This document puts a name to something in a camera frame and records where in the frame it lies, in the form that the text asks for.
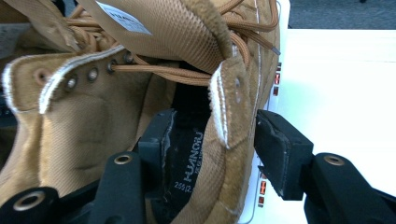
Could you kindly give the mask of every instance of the shoelace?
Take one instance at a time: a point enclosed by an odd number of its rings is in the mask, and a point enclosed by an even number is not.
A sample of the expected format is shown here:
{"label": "shoelace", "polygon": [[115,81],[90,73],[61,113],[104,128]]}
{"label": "shoelace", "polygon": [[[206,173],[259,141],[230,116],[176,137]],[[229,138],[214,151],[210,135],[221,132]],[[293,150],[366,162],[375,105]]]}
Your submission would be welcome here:
{"label": "shoelace", "polygon": [[[239,52],[242,55],[245,67],[250,65],[250,53],[248,51],[248,40],[257,42],[260,46],[272,50],[277,55],[279,50],[257,32],[271,32],[275,30],[278,24],[276,0],[268,0],[272,19],[269,24],[258,24],[257,22],[246,21],[245,14],[236,7],[244,0],[231,0],[221,7],[218,7],[219,13],[223,16],[228,27],[230,28],[230,37]],[[77,6],[72,15],[67,19],[71,29],[78,32],[84,38],[84,42],[92,46],[90,51],[98,51],[98,39],[105,38],[111,47],[117,46],[119,43],[108,35],[91,16],[84,11],[81,6]],[[193,85],[208,86],[211,75],[207,73],[195,72],[182,68],[172,68],[159,65],[151,65],[145,62],[136,54],[130,54],[130,61],[136,64],[116,64],[109,66],[111,71],[118,72],[151,72],[166,79]]]}

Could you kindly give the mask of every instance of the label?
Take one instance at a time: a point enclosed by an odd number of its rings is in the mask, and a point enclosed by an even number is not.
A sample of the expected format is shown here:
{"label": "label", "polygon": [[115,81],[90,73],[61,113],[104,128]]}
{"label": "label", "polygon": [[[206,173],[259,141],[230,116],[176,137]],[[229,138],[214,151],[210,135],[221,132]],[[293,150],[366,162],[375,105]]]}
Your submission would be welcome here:
{"label": "label", "polygon": [[20,35],[30,28],[30,23],[0,23],[0,59],[14,53]]}
{"label": "label", "polygon": [[128,13],[119,10],[116,7],[109,6],[100,2],[96,2],[102,10],[111,17],[114,21],[118,22],[123,28],[128,31],[151,35],[148,29],[137,18],[129,15]]}

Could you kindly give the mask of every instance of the tan shoelace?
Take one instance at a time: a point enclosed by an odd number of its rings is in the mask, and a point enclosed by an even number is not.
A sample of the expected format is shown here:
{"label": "tan shoelace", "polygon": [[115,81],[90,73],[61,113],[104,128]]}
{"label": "tan shoelace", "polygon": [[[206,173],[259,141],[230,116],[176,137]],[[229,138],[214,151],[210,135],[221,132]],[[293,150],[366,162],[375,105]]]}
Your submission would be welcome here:
{"label": "tan shoelace", "polygon": [[[272,43],[260,36],[257,32],[271,32],[278,24],[276,0],[269,0],[272,19],[269,24],[258,24],[252,21],[246,21],[242,11],[236,9],[244,0],[231,0],[221,7],[218,7],[219,13],[223,16],[228,27],[231,30],[231,40],[239,49],[246,68],[250,65],[250,53],[248,51],[248,39],[257,42],[260,46],[280,54],[279,50]],[[98,39],[105,38],[111,47],[119,43],[108,35],[97,22],[78,6],[72,15],[67,19],[71,29],[78,32],[84,38],[84,42],[91,46],[90,51],[99,51]],[[131,53],[131,59],[136,64],[111,64],[109,68],[112,71],[119,72],[151,72],[169,80],[184,83],[193,86],[208,86],[211,75],[206,73],[194,72],[187,69],[172,68],[159,65],[150,65],[139,56]]]}

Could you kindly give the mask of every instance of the eyelet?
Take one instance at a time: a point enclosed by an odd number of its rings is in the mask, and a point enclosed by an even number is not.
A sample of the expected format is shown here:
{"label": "eyelet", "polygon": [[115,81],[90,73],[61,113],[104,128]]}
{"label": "eyelet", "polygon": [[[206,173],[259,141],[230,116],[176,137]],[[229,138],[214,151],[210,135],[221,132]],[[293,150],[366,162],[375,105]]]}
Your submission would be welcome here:
{"label": "eyelet", "polygon": [[107,72],[112,75],[114,73],[113,68],[111,68],[111,66],[113,65],[117,65],[117,61],[115,59],[111,60],[108,64],[107,64]]}
{"label": "eyelet", "polygon": [[241,92],[241,82],[239,78],[235,79],[235,101],[237,104],[241,103],[242,100],[242,92]]}
{"label": "eyelet", "polygon": [[72,91],[78,83],[78,77],[77,75],[73,75],[72,77],[69,78],[66,82],[65,90],[66,91]]}
{"label": "eyelet", "polygon": [[125,52],[125,54],[123,56],[123,60],[125,63],[133,63],[134,62],[134,58],[132,57],[131,51]]}
{"label": "eyelet", "polygon": [[94,82],[99,77],[99,71],[96,67],[92,68],[87,75],[89,82]]}
{"label": "eyelet", "polygon": [[46,85],[51,75],[52,75],[51,71],[48,70],[47,68],[39,68],[35,70],[35,72],[33,73],[35,82],[37,82],[41,86]]}

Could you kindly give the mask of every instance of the white label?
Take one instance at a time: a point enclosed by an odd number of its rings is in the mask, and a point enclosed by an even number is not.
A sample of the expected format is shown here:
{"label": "white label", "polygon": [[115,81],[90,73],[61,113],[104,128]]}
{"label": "white label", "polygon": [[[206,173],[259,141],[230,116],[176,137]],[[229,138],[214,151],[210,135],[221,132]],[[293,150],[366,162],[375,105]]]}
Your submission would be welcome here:
{"label": "white label", "polygon": [[0,59],[14,53],[18,38],[29,27],[30,23],[0,23]]}
{"label": "white label", "polygon": [[132,31],[132,32],[138,32],[138,33],[143,33],[146,35],[151,35],[148,29],[140,22],[137,18],[133,17],[132,15],[129,15],[128,13],[119,10],[116,7],[112,7],[100,2],[96,2],[99,7],[102,8],[102,10],[113,20],[118,22],[123,28]]}

